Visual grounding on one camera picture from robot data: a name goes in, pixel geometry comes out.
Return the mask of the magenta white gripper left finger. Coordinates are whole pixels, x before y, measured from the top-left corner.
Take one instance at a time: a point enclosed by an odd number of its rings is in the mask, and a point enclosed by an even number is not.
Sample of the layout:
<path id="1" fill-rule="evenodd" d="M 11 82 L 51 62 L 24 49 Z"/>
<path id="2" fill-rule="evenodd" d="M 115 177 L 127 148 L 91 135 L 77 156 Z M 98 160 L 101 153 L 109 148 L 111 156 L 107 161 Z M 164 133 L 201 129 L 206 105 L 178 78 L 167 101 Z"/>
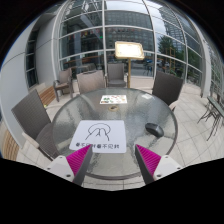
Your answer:
<path id="1" fill-rule="evenodd" d="M 81 186 L 86 175 L 93 151 L 92 146 L 87 145 L 69 156 L 58 156 L 46 168 L 46 170 L 69 182 Z"/>

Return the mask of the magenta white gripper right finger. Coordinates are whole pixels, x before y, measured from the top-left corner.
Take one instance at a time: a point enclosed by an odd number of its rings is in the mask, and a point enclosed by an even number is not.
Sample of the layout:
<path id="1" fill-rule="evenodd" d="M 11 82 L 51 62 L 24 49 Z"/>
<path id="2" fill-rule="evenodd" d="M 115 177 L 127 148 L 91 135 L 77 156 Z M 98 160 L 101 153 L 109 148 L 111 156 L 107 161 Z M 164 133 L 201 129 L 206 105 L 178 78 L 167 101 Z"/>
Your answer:
<path id="1" fill-rule="evenodd" d="M 145 184 L 150 184 L 182 169 L 182 166 L 169 155 L 160 156 L 140 145 L 135 145 L 135 156 Z"/>

